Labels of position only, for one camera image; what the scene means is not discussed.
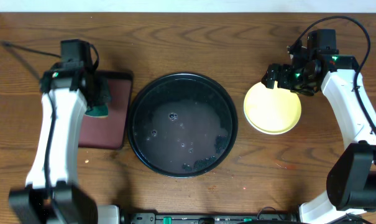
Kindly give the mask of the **yellow plate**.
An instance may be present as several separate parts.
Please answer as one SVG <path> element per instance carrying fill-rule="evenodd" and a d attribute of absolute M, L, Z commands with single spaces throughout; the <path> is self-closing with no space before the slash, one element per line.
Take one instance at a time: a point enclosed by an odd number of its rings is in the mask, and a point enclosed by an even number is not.
<path fill-rule="evenodd" d="M 260 118 L 292 118 L 301 113 L 301 102 L 295 93 L 277 87 L 269 89 L 258 82 L 246 93 L 243 109 L 247 113 L 256 113 Z"/>

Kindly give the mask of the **green yellow sponge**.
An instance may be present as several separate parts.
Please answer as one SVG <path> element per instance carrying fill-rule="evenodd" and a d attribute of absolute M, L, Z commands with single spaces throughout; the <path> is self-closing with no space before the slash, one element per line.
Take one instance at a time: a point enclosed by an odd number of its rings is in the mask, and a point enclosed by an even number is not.
<path fill-rule="evenodd" d="M 109 109 L 108 109 L 107 104 L 90 107 L 85 112 L 85 116 L 92 117 L 92 118 L 106 118 L 108 117 L 108 114 L 109 114 Z"/>

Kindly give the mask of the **mint plate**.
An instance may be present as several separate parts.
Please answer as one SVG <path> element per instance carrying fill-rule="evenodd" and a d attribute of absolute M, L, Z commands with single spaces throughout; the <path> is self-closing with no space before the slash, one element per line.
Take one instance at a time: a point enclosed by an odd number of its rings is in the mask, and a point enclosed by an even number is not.
<path fill-rule="evenodd" d="M 260 118 L 256 113 L 244 112 L 247 122 L 257 131 L 269 135 L 284 134 L 293 129 L 299 122 L 301 113 L 292 118 L 278 116 L 276 119 Z"/>

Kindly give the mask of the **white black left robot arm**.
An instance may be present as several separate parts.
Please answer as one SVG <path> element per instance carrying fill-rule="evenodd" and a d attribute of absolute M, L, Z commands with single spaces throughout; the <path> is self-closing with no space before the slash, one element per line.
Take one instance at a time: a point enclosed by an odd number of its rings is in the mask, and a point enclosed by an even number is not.
<path fill-rule="evenodd" d="M 76 161 L 83 117 L 108 113 L 111 100 L 93 60 L 94 45 L 60 42 L 60 61 L 40 79 L 43 119 L 37 153 L 23 189 L 9 192 L 9 206 L 21 223 L 121 223 L 116 205 L 97 205 L 78 186 Z"/>

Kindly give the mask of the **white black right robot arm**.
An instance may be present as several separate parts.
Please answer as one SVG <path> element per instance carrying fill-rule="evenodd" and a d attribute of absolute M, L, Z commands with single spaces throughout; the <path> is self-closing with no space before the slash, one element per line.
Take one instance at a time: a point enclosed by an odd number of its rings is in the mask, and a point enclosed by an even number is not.
<path fill-rule="evenodd" d="M 307 96 L 321 91 L 345 147 L 327 176 L 326 191 L 300 205 L 299 219 L 331 223 L 376 211 L 376 112 L 363 86 L 361 64 L 339 53 L 333 29 L 310 32 L 306 46 L 298 41 L 288 52 L 292 63 L 271 64 L 262 83 Z"/>

